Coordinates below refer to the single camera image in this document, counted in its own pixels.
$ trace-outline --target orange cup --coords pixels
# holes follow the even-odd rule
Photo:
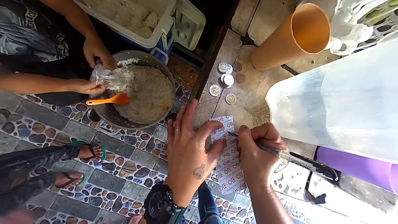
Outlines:
[[[325,49],[329,42],[328,16],[317,5],[299,6],[252,53],[252,65],[259,71],[313,55]]]

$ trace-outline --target orange spoon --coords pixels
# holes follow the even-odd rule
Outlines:
[[[124,93],[118,93],[116,96],[109,99],[100,99],[100,100],[88,100],[86,101],[87,105],[97,105],[97,104],[105,104],[105,103],[115,103],[115,104],[127,104],[130,101],[130,97],[128,97]]]

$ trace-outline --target paper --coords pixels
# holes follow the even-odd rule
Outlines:
[[[223,125],[222,128],[214,130],[211,133],[211,142],[214,143],[216,140],[221,138],[226,139],[224,151],[222,152],[216,166],[216,177],[219,180],[221,193],[225,195],[235,191],[244,190],[246,188],[246,183],[238,161],[239,152],[236,148],[236,140],[235,137],[228,134],[228,132],[234,132],[233,117],[232,115],[227,115],[219,118],[212,118],[210,120],[219,121]]]

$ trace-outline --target black wristwatch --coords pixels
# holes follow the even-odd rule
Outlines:
[[[163,181],[152,187],[144,201],[144,208],[148,224],[177,224],[187,209],[173,203],[173,192]]]

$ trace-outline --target person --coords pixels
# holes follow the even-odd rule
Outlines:
[[[18,211],[15,211],[16,208],[51,186],[57,188],[73,187],[83,177],[82,173],[77,172],[47,172],[28,178],[29,172],[40,167],[51,168],[55,162],[74,158],[100,162],[102,154],[103,151],[99,146],[84,144],[49,146],[0,155],[0,216],[18,213]]]
[[[167,124],[168,147],[167,159],[169,173],[164,182],[152,187],[145,199],[144,217],[139,223],[177,223],[197,189],[199,196],[200,223],[222,223],[210,189],[204,182],[215,167],[226,144],[225,139],[217,140],[211,150],[206,152],[205,141],[211,132],[221,128],[218,121],[205,122],[196,132],[193,130],[193,116],[198,102],[194,99],[189,107],[182,106],[176,121]],[[257,223],[292,224],[293,220],[271,187],[273,166],[278,156],[261,150],[255,140],[279,150],[286,150],[287,145],[271,123],[249,129],[239,128],[239,161],[244,172],[244,179],[250,191],[254,216]],[[169,195],[164,201],[161,194]],[[169,205],[162,210],[162,203]]]
[[[0,89],[66,106],[105,90],[89,81],[99,58],[116,62],[73,0],[0,2]]]

